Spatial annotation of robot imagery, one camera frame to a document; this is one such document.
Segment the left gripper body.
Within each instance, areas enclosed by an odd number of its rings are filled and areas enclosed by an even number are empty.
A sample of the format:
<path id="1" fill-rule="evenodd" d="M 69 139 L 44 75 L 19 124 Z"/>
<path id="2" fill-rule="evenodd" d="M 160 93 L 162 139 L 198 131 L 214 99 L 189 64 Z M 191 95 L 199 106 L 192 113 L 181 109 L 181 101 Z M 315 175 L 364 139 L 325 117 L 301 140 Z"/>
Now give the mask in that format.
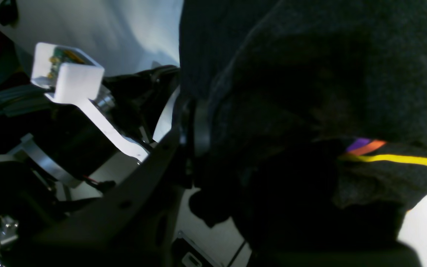
<path id="1" fill-rule="evenodd" d="M 165 109 L 175 101 L 180 68 L 173 65 L 135 74 L 105 77 L 101 97 L 109 104 L 97 110 L 128 142 L 136 144 L 135 159 L 141 162 L 171 128 L 172 116 Z M 53 130 L 61 139 L 45 143 L 44 149 L 74 178 L 88 178 L 115 153 L 120 152 L 79 108 L 61 116 Z"/>

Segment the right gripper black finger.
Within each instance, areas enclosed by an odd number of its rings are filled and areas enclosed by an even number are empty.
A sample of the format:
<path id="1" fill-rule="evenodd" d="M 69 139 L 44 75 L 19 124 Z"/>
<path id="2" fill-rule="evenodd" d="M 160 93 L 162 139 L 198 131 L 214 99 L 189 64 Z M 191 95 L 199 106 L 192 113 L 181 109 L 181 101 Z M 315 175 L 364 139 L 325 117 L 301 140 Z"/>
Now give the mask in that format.
<path id="1" fill-rule="evenodd" d="M 195 158 L 209 148 L 208 104 L 187 100 L 178 121 L 125 181 L 17 247 L 15 267 L 172 267 L 171 242 Z"/>

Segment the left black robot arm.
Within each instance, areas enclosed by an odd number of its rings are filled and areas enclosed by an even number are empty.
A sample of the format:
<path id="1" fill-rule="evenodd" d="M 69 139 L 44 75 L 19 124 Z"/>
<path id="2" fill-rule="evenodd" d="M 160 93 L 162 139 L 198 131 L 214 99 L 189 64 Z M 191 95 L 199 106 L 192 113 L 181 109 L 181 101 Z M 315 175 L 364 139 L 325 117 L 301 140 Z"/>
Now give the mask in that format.
<path id="1" fill-rule="evenodd" d="M 122 152 L 81 108 L 0 154 L 0 267 L 172 267 L 183 189 L 178 128 L 155 141 L 180 68 L 105 78 L 95 110 L 128 135 Z"/>

